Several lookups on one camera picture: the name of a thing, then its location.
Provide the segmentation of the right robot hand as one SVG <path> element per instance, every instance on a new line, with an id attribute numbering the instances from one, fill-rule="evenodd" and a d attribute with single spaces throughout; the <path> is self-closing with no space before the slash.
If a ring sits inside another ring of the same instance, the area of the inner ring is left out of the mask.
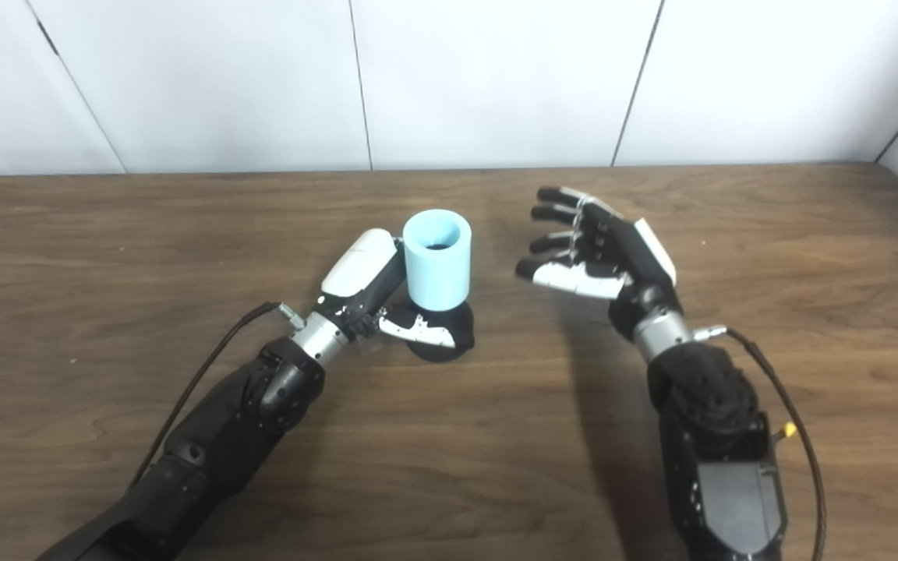
<path id="1" fill-rule="evenodd" d="M 541 187 L 535 221 L 559 221 L 566 231 L 530 242 L 517 277 L 540 287 L 609 302 L 614 329 L 631 340 L 639 324 L 661 312 L 682 313 L 677 271 L 644 219 L 629 221 L 595 196 L 568 187 Z"/>

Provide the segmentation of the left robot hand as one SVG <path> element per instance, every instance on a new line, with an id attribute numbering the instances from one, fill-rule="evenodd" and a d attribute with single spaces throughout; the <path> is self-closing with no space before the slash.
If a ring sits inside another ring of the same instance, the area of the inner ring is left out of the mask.
<path id="1" fill-rule="evenodd" d="M 464 349 L 467 337 L 426 317 L 417 305 L 390 302 L 406 283 L 402 240 L 384 228 L 364 231 L 338 259 L 320 285 L 313 317 L 352 342 L 383 333 L 425 347 Z"/>

